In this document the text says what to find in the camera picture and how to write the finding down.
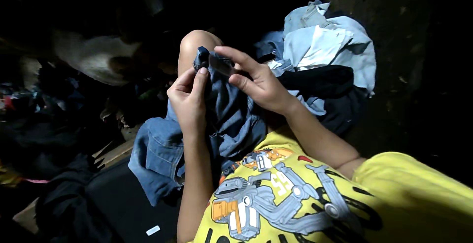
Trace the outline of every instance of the leg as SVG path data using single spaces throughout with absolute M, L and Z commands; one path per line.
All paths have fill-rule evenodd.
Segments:
M 180 76 L 184 71 L 192 67 L 198 47 L 204 46 L 207 50 L 213 51 L 215 46 L 220 45 L 222 45 L 222 41 L 210 32 L 203 30 L 191 31 L 181 41 L 179 61 L 177 62 L 177 75 Z

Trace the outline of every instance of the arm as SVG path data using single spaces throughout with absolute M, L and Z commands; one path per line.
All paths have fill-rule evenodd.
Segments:
M 267 65 L 230 47 L 217 46 L 215 52 L 231 58 L 237 63 L 236 67 L 250 73 L 253 81 L 238 74 L 228 81 L 264 109 L 283 115 L 307 155 L 351 179 L 364 159 L 351 145 L 323 127 L 297 98 L 287 92 Z
M 205 143 L 205 104 L 203 99 L 208 72 L 195 74 L 190 68 L 168 89 L 169 101 L 183 134 L 186 181 L 177 221 L 177 241 L 192 241 L 213 192 L 210 154 Z
M 177 221 L 177 242 L 194 239 L 205 208 L 213 193 L 210 155 L 204 133 L 184 135 L 186 181 Z
M 355 148 L 320 124 L 299 100 L 292 102 L 283 114 L 308 156 L 328 164 L 349 179 L 365 161 Z

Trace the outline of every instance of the hand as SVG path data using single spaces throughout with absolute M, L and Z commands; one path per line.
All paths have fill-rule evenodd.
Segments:
M 286 115 L 290 106 L 299 103 L 299 100 L 282 86 L 268 65 L 259 64 L 246 53 L 230 47 L 217 46 L 215 52 L 235 62 L 236 69 L 250 73 L 253 81 L 245 76 L 233 74 L 228 82 L 250 96 L 259 106 Z
M 209 72 L 201 68 L 196 74 L 193 67 L 186 70 L 168 89 L 168 97 L 182 133 L 203 135 L 205 131 L 204 90 Z

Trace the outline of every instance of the right hand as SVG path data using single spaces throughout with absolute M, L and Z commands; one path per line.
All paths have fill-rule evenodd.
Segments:
M 228 82 L 250 96 L 259 106 L 280 115 L 286 115 L 290 106 L 299 100 L 290 95 L 269 69 L 268 65 L 259 64 L 244 52 L 226 46 L 217 46 L 214 51 L 230 58 L 235 68 L 244 70 L 253 78 L 233 74 Z

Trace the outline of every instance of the denim pocket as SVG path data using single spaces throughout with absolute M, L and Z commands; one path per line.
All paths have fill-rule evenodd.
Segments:
M 182 131 L 174 120 L 153 118 L 148 126 L 146 168 L 175 180 L 176 167 L 184 153 Z

